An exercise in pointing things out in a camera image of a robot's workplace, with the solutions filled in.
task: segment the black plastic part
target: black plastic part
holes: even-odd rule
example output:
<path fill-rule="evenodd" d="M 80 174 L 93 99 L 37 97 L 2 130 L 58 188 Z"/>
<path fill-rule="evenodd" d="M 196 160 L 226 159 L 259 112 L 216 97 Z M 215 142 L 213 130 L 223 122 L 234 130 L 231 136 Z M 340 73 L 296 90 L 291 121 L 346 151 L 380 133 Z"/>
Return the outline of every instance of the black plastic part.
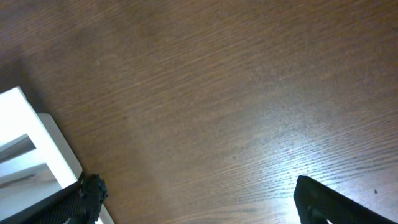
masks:
<path fill-rule="evenodd" d="M 301 224 L 395 223 L 307 176 L 298 177 L 294 201 Z"/>

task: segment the white plastic part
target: white plastic part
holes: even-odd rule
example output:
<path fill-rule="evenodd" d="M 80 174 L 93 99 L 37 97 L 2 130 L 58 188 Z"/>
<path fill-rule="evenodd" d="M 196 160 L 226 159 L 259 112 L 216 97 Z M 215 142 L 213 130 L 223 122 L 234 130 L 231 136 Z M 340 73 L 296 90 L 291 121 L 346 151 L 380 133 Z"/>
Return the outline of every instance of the white plastic part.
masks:
<path fill-rule="evenodd" d="M 0 94 L 0 146 L 25 134 L 36 149 L 18 158 L 31 156 L 28 158 L 31 164 L 11 159 L 0 164 L 1 172 L 10 174 L 44 162 L 61 188 L 78 180 L 81 165 L 55 121 L 49 114 L 36 114 L 21 89 L 13 88 Z M 114 224 L 104 205 L 96 223 Z"/>

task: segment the wood grain surface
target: wood grain surface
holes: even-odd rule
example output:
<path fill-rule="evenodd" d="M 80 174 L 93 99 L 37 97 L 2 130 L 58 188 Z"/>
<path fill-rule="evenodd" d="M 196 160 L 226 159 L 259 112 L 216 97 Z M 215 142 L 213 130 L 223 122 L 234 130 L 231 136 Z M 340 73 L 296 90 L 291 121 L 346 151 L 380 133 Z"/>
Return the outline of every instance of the wood grain surface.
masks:
<path fill-rule="evenodd" d="M 398 222 L 397 12 L 2 1 L 1 75 L 29 77 L 116 223 L 299 223 L 300 174 Z"/>

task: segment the white plastic frame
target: white plastic frame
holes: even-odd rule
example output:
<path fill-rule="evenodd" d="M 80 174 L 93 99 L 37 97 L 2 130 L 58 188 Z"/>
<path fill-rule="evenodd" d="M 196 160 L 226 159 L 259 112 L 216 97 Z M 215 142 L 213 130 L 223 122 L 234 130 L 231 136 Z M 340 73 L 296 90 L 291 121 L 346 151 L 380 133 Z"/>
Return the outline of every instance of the white plastic frame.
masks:
<path fill-rule="evenodd" d="M 38 114 L 26 101 L 20 88 L 0 94 L 1 140 L 10 141 L 27 134 L 36 146 L 36 153 L 44 159 L 60 186 L 68 187 L 78 180 L 82 172 L 81 165 L 51 116 L 41 114 L 40 117 L 50 130 L 46 129 Z M 114 223 L 104 205 L 96 223 Z"/>

